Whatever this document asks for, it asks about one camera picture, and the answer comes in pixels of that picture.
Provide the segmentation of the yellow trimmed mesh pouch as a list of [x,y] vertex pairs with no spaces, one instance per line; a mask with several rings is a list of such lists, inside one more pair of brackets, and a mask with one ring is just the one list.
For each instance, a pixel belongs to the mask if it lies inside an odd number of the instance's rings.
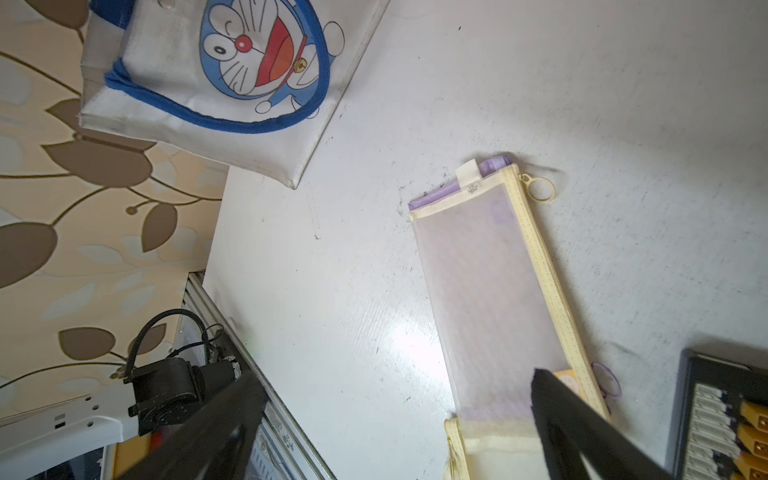
[[541,441],[531,420],[495,424],[444,422],[448,458],[443,479],[548,479]]

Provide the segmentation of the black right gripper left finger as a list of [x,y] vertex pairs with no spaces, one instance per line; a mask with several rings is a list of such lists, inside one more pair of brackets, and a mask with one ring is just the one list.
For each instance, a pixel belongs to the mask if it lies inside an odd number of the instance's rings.
[[246,372],[218,393],[157,450],[122,479],[243,479],[246,477],[267,392]]

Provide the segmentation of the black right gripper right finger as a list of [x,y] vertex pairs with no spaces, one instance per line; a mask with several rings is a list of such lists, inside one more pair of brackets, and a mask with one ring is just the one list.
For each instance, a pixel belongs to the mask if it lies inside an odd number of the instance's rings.
[[552,479],[588,479],[590,464],[601,479],[670,479],[672,475],[637,449],[552,372],[537,369],[531,382],[532,412]]

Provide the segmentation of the white canvas tote bag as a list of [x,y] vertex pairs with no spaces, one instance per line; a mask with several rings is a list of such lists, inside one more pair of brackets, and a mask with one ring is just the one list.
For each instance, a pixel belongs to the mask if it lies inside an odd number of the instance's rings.
[[297,188],[383,1],[93,1],[84,128]]

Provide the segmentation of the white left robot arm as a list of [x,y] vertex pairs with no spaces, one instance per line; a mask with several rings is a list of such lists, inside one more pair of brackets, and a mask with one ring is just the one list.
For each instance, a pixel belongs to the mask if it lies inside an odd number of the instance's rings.
[[[198,327],[200,340],[171,350],[163,359],[136,365],[151,331],[171,316]],[[200,316],[176,308],[157,314],[135,337],[120,383],[1,427],[1,477],[28,479],[59,464],[190,420],[241,376],[236,358],[226,357]]]

